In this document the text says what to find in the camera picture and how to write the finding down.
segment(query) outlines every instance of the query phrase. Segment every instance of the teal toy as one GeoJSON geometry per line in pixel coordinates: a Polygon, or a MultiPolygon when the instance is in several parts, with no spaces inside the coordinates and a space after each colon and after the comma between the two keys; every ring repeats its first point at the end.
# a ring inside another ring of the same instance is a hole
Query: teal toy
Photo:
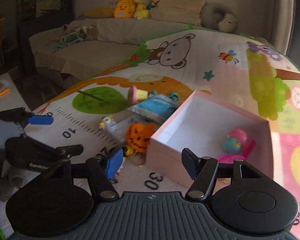
{"type": "Polygon", "coordinates": [[[234,137],[229,137],[223,142],[222,149],[228,154],[239,154],[241,152],[241,142],[234,137]]]}

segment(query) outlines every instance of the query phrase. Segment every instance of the dark floor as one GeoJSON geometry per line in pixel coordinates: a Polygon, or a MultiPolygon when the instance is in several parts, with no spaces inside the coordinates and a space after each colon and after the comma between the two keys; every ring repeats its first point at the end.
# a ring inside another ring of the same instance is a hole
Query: dark floor
{"type": "Polygon", "coordinates": [[[0,75],[10,74],[19,93],[32,111],[64,91],[40,74],[24,76],[20,71],[20,65],[17,52],[5,55],[5,65],[0,67],[0,75]]]}

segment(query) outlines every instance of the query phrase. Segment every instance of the pink box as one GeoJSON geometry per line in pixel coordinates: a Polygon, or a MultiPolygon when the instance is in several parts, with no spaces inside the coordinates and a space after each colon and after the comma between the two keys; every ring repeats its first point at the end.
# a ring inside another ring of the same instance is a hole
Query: pink box
{"type": "Polygon", "coordinates": [[[268,121],[198,90],[151,137],[146,166],[190,187],[193,181],[181,163],[182,149],[189,148],[198,157],[218,158],[226,154],[222,150],[223,141],[235,128],[244,130],[256,141],[247,161],[272,179],[268,121]]]}

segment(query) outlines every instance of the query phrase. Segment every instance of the gray ribbed surface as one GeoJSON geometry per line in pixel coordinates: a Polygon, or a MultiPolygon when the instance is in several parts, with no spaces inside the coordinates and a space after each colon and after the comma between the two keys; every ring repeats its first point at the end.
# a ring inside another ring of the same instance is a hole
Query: gray ribbed surface
{"type": "MultiPolygon", "coordinates": [[[[11,240],[32,240],[14,234],[11,240]]],[[[284,232],[272,237],[240,236],[213,220],[206,206],[184,200],[180,193],[130,193],[101,204],[93,218],[76,231],[41,240],[297,240],[284,232]]]]}

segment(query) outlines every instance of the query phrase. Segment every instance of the orange pumpkin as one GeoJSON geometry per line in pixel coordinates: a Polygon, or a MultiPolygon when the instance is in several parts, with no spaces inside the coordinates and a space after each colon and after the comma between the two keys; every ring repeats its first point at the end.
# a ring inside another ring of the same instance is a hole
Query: orange pumpkin
{"type": "Polygon", "coordinates": [[[128,145],[137,152],[146,153],[150,137],[154,134],[154,128],[154,124],[143,125],[141,123],[134,123],[130,125],[126,134],[128,145]]]}

